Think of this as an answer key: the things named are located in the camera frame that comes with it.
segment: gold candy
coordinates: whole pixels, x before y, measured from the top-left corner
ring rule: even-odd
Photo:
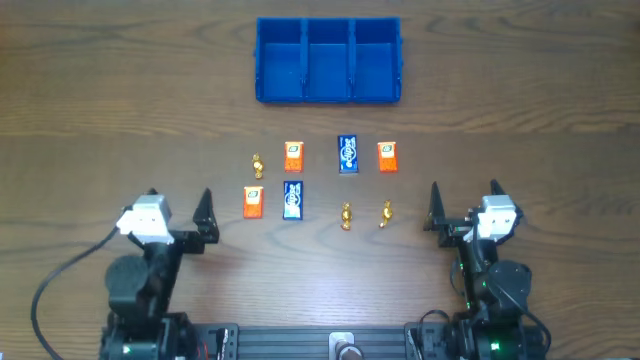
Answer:
[[[351,230],[352,218],[353,218],[353,215],[351,214],[351,204],[350,203],[342,204],[342,221],[344,221],[344,224],[340,225],[342,230],[346,230],[346,231]]]
[[[264,171],[264,163],[260,160],[260,154],[253,155],[253,170],[256,171],[256,179],[262,179],[262,171]]]
[[[384,202],[384,209],[382,209],[382,222],[380,223],[381,229],[387,226],[392,216],[393,216],[393,211],[391,211],[391,200],[386,200]]]

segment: tic tac logo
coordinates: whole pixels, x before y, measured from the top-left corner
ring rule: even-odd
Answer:
[[[289,185],[289,192],[285,195],[285,202],[289,206],[300,206],[300,184]]]
[[[347,162],[348,167],[353,166],[353,159],[356,158],[356,138],[344,139],[344,146],[340,150],[340,156]]]

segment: wooden surface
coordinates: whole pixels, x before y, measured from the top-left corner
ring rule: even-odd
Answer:
[[[397,106],[255,101],[257,16],[402,17]],[[221,244],[183,260],[172,310],[241,325],[403,324],[465,308],[454,251],[423,233],[429,186],[448,212],[497,178],[526,220],[500,256],[533,271],[549,358],[640,353],[640,6],[637,1],[3,1],[0,4],[0,352],[43,359],[29,323],[38,283],[102,238],[155,186],[187,227],[211,187]],[[362,172],[337,173],[357,133]],[[305,172],[282,171],[303,140]],[[400,172],[376,171],[398,142]],[[251,155],[262,220],[242,219]],[[305,181],[284,222],[282,181]],[[388,229],[377,228],[385,199]],[[353,203],[353,231],[339,228]],[[41,326],[65,358],[95,358],[112,241],[56,279]]]

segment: blue plastic tray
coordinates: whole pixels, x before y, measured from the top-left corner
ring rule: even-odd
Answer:
[[[261,102],[400,100],[399,18],[258,18],[255,56]]]

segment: blue wrapper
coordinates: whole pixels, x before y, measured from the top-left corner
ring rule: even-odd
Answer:
[[[338,136],[338,151],[340,153],[340,173],[351,174],[358,172],[358,152],[356,150],[355,135]]]
[[[302,181],[284,182],[284,220],[302,220]]]

